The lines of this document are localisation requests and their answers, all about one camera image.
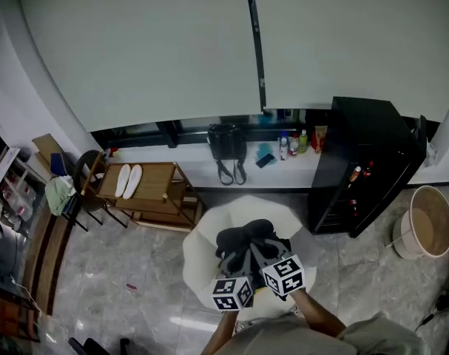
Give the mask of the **wooden step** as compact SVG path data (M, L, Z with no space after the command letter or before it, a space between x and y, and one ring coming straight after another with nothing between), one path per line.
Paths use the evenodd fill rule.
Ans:
M48 316L53 314L60 268L71 231L69 221L53 215L48 206L40 208L32 224L22 282Z

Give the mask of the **black office chair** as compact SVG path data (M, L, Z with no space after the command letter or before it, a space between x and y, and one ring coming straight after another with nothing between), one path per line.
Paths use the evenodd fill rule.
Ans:
M84 344L81 344L77 339L70 337L68 343L77 355L110 355L109 352L92 338L88 338ZM129 345L129 339L120 339L120 355L127 355L127 347Z

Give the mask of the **black handbag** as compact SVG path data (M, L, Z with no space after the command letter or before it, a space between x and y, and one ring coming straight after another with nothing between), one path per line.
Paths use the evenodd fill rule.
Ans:
M207 141L217 165L217 174L224 186L247 181L244 163L247 143L242 128L235 124L212 124L208 128Z

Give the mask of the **white insole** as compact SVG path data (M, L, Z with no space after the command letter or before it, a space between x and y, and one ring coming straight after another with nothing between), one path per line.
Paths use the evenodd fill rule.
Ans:
M126 188L122 195L123 199L125 199L125 200L130 199L134 195L135 190L137 189L139 183L141 182L142 173L143 173L143 169L140 164L135 164L132 167L131 172L129 174L129 179L127 181Z
M131 172L131 166L129 164L124 164L118 174L115 197L121 197L126 190L128 184L129 176Z

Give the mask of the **white roller blind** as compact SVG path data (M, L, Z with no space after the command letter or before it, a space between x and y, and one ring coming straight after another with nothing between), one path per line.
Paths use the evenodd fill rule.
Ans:
M247 0L20 0L88 132L260 111Z
M449 110L449 0L255 0L266 105L390 101L401 115Z

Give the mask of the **black round-back chair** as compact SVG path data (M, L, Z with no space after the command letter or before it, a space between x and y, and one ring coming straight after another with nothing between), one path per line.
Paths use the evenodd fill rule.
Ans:
M102 222L92 213L103 209L113 220L124 228L127 224L119 220L109 209L107 201L98 196L99 187L106 171L106 164L102 152L89 150L76 162L72 175L72 182L81 201L82 208L100 225Z

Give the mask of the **small white table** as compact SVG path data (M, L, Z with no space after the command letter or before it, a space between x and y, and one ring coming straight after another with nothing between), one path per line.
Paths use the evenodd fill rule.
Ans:
M11 188L19 189L21 183L24 181L28 174L31 174L33 177L37 178L37 180L43 181L43 179L38 176L38 174L32 167L30 167L27 163L25 163L18 157L20 151L21 149L18 147L9 147L2 152L2 155L0 157L0 184L2 181L5 181L6 184ZM24 170L22 176L15 183L11 182L9 177L7 176L10 167L13 164L16 164Z

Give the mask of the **clear plastic storage boxes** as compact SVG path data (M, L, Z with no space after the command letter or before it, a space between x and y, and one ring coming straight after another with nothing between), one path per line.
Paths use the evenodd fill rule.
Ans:
M36 192L27 181L13 172L7 173L1 185L1 192L10 208L23 221L27 222L32 217Z

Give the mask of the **person's beige shirt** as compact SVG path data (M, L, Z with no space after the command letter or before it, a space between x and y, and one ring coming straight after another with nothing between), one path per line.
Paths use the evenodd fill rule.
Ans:
M383 313L355 322L336 337L296 316L269 319L235 334L215 355L430 355L424 340Z

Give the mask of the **wooden shelf rack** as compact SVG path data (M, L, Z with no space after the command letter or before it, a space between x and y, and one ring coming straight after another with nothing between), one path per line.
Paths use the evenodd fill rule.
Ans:
M183 170L174 162L107 163L98 196L108 208L128 215L131 221L155 229L191 232L198 224L205 204ZM130 199L115 197L118 174L124 164L140 164L141 182Z

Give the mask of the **black cloth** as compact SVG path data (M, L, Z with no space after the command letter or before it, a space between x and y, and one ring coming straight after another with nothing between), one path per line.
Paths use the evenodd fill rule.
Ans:
M265 243L282 243L291 251L291 243L288 239L280 239L274 232L274 226L267 219L253 220L241 227L228 228L217 235L216 257L221 261L233 251L243 251L249 249L251 253L251 276L248 277L253 291L257 291L266 286L262 269L259 268L250 245L255 244L261 247Z

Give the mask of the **grey crumpled garment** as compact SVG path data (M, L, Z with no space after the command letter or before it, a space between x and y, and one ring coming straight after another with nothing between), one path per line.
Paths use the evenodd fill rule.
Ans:
M438 151L431 143L427 143L426 158L424 161L425 167L435 166L437 164Z

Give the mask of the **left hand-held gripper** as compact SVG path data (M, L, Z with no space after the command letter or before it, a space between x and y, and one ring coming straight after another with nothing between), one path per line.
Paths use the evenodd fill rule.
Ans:
M209 286L211 306L217 311L242 311L254 303L254 291L249 278L251 272L251 253L249 249L233 251L224 258L219 270L226 277L215 279Z

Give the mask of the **black metal chair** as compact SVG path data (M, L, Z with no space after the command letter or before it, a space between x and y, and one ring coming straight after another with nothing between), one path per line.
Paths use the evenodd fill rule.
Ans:
M88 228L78 220L78 215L80 212L85 212L96 223L102 226L103 222L93 214L93 212L101 209L102 206L103 203L101 199L93 192L88 191L85 195L76 192L65 207L61 216L67 219L70 226L79 226L84 231L88 231Z

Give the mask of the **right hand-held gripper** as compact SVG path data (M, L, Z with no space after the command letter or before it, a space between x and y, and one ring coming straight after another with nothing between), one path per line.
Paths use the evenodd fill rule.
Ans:
M262 269L263 279L279 297L305 289L305 272L297 255L282 243L265 243L261 247L250 245L251 252Z

